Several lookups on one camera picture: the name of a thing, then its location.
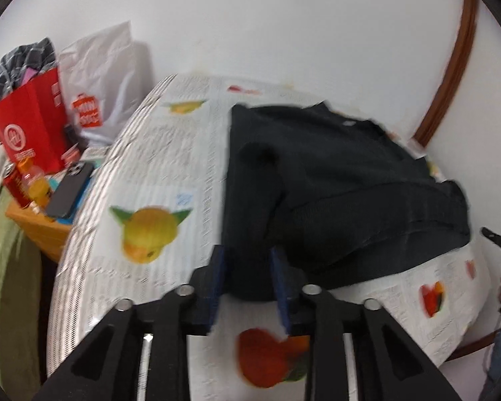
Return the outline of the white plastic bag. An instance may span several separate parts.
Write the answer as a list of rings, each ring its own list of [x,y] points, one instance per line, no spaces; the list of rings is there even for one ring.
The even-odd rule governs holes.
[[[90,146],[109,146],[154,85],[150,51],[129,21],[80,38],[57,55],[70,123]]]

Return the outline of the black sweatshirt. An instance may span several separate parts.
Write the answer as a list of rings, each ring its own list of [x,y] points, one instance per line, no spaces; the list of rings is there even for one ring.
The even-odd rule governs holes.
[[[372,120],[310,107],[230,112],[226,291],[270,301],[279,251],[325,289],[412,269],[469,243],[468,203]]]

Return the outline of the orange juice bottle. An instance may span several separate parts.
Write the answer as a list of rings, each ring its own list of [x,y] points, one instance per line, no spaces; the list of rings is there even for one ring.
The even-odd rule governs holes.
[[[18,163],[21,182],[28,198],[45,212],[53,196],[53,190],[46,178],[45,172],[36,166],[30,157],[25,157]]]

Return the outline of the green bed cover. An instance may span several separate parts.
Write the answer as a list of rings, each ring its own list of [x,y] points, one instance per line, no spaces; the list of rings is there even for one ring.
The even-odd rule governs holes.
[[[35,244],[5,215],[0,193],[0,385],[12,400],[30,400],[40,385],[38,311],[41,260]]]

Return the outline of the brown wooden door frame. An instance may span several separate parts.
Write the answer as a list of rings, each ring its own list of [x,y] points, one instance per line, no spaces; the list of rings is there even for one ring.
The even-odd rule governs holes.
[[[442,82],[435,92],[433,101],[422,122],[412,136],[422,148],[429,145],[447,111],[449,111],[463,80],[476,35],[479,3],[480,0],[463,0],[458,33]]]

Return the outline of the fruit print table cover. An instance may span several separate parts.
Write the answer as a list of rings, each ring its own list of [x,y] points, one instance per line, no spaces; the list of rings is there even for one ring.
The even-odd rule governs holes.
[[[118,301],[159,300],[221,245],[225,271],[214,324],[208,335],[187,339],[188,400],[307,400],[309,337],[286,333],[275,293],[270,301],[248,301],[226,291],[229,251],[221,231],[231,109],[318,103],[326,104],[208,76],[176,75],[151,91],[96,172],[67,240],[56,281],[64,297],[52,321],[62,337],[54,371]],[[384,132],[446,180],[420,148]],[[439,370],[486,298],[469,243],[404,272],[325,290],[356,304],[378,300]],[[152,339],[145,335],[136,399],[146,399]]]

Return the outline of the black smartphone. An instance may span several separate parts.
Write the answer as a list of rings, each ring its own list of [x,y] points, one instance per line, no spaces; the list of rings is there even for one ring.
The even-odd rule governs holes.
[[[92,161],[71,164],[49,200],[46,215],[53,219],[69,218],[87,188],[94,170]]]

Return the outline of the wooden side table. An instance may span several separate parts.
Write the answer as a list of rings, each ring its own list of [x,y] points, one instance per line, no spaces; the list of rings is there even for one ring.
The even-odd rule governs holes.
[[[5,215],[20,227],[43,254],[54,263],[59,263],[72,226],[36,214],[31,208],[22,209],[15,200],[10,201]]]

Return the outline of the red paper bag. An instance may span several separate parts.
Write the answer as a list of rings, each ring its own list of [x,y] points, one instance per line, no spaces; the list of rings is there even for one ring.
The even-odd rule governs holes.
[[[30,157],[48,174],[64,169],[62,156],[70,148],[66,124],[56,68],[35,76],[0,100],[0,140],[14,164]]]

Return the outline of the plaid cloth in bag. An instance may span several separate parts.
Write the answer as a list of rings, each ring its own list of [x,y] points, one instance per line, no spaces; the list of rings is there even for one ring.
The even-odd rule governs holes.
[[[21,87],[27,74],[44,74],[56,67],[55,48],[48,37],[7,52],[0,59],[0,100]]]

